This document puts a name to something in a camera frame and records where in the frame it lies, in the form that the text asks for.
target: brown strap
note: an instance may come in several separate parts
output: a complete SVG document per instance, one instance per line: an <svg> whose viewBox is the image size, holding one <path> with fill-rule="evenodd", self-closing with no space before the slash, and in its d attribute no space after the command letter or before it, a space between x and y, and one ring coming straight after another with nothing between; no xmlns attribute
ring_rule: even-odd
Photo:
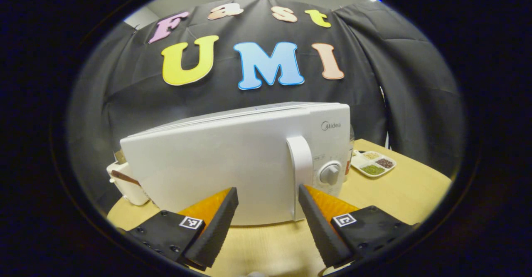
<svg viewBox="0 0 532 277"><path fill-rule="evenodd" d="M118 179L120 179L120 180L124 180L124 181L127 181L127 182L134 183L134 184L136 184L137 186L140 186L140 187L141 187L140 183L139 183L137 180L134 180L133 178L131 178L131 177L129 177L129 176L123 174L123 173L120 173L120 172L118 172L118 171L112 170L112 171L111 171L111 176L112 176L112 177L116 177L116 178L118 178Z"/></svg>

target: yellow letter u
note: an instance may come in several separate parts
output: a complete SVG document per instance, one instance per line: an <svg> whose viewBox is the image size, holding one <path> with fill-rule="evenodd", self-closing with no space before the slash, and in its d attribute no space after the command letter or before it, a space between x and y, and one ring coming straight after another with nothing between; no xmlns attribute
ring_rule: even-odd
<svg viewBox="0 0 532 277"><path fill-rule="evenodd" d="M181 86L197 82L206 76L212 69L214 62L214 42L218 36L205 36L197 38L194 44L199 45L199 62L198 65L190 70L181 68L181 58L183 50L187 48L188 43L182 42L168 46L161 54L165 57L163 60L163 80L169 85Z"/></svg>

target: grains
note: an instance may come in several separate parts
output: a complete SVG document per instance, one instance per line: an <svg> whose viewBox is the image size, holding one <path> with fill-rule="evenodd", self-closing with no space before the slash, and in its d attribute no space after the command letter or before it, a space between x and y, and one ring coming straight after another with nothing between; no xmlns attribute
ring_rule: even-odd
<svg viewBox="0 0 532 277"><path fill-rule="evenodd" d="M364 156L367 158L367 159L376 159L378 158L380 155L378 153L375 153L375 152L368 152L367 154L364 154Z"/></svg>
<svg viewBox="0 0 532 277"><path fill-rule="evenodd" d="M362 168L362 170L368 174L371 174L371 175L379 175L380 173L384 172L384 169L382 168L379 168L375 165L370 165L370 166L367 166L367 167L364 167Z"/></svg>
<svg viewBox="0 0 532 277"><path fill-rule="evenodd" d="M375 163L378 163L379 165L381 165L382 167L385 167L386 169L390 169L391 167L394 166L394 163L392 163L391 161L387 159L380 159L376 161Z"/></svg>

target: microwave handle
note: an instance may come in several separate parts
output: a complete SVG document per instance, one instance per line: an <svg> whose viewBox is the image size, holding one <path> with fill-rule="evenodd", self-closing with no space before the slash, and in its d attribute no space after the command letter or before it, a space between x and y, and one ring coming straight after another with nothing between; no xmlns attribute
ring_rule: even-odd
<svg viewBox="0 0 532 277"><path fill-rule="evenodd" d="M286 139L292 161L292 170L294 173L294 210L292 219L294 221L302 220L305 214L299 203L299 186L300 184L312 185L313 168L312 153L306 139L302 136L289 137Z"/></svg>

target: foam letter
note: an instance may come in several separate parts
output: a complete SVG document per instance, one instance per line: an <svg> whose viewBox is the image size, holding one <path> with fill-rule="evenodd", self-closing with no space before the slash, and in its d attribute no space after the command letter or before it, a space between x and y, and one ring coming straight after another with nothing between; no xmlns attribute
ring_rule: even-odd
<svg viewBox="0 0 532 277"><path fill-rule="evenodd" d="M197 38L194 44L199 45L199 62L195 68L183 70L181 68L181 58L183 50L187 48L188 43L182 42L168 46L161 54L165 57L163 60L163 80L169 85L181 86L196 82L206 76L212 69L214 62L214 42L218 36L205 36Z"/></svg>
<svg viewBox="0 0 532 277"><path fill-rule="evenodd" d="M340 79L344 78L344 73L338 68L338 63L334 58L333 49L334 47L325 43L314 43L312 48L318 51L320 54L321 62L323 63L323 75L327 79Z"/></svg>
<svg viewBox="0 0 532 277"><path fill-rule="evenodd" d="M321 14L318 10L306 10L305 13L310 15L310 19L312 19L315 24L321 27L331 27L330 23L323 20L323 18L327 18L327 15Z"/></svg>
<svg viewBox="0 0 532 277"><path fill-rule="evenodd" d="M218 6L216 8L213 8L211 10L211 14L207 17L210 20L226 17L226 16L233 16L238 15L242 13L244 10L240 8L239 4L233 3L233 4L225 4Z"/></svg>
<svg viewBox="0 0 532 277"><path fill-rule="evenodd" d="M289 8L274 6L271 8L271 10L273 11L273 17L278 20L288 22L296 22L298 20L298 18L294 15L294 11L290 10Z"/></svg>
<svg viewBox="0 0 532 277"><path fill-rule="evenodd" d="M256 89L262 85L255 74L258 69L266 83L273 85L277 71L281 69L279 83L281 85L300 85L305 78L300 74L298 61L296 60L297 45L290 42L276 44L271 57L254 42L236 44L233 49L240 53L242 60L242 81L238 88L242 90Z"/></svg>
<svg viewBox="0 0 532 277"><path fill-rule="evenodd" d="M185 18L187 16L188 16L188 12L183 12L181 14L177 14L170 18L166 18L166 19L159 21L157 23L157 30L155 31L153 38L150 41L148 41L148 43L154 43L155 41L166 38L170 34L170 32L168 31L168 27L171 29L175 29L177 25L180 23L181 18Z"/></svg>

